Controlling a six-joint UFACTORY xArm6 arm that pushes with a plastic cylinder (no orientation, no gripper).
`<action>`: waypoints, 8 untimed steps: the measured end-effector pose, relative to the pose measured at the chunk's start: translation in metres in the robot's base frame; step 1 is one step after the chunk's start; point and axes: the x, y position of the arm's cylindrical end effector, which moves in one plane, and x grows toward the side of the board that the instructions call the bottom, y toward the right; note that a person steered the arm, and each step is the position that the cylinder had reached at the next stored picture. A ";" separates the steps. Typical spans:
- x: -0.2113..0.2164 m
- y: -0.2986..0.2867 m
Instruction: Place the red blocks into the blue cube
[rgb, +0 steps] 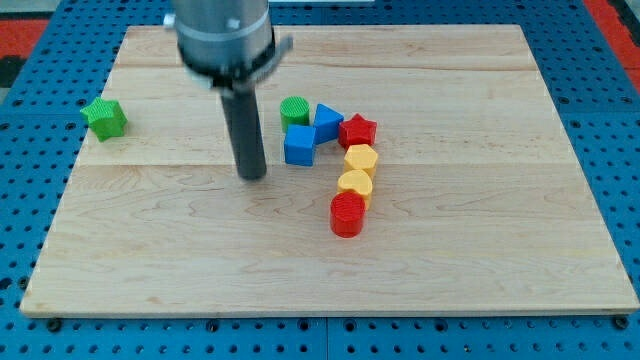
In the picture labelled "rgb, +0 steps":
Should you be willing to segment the grey robot arm end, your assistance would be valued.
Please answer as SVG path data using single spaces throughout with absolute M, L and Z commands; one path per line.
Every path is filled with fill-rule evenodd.
M 278 39 L 268 0 L 174 0 L 163 26 L 177 36 L 185 67 L 211 88 L 246 93 L 266 80 L 293 49 Z

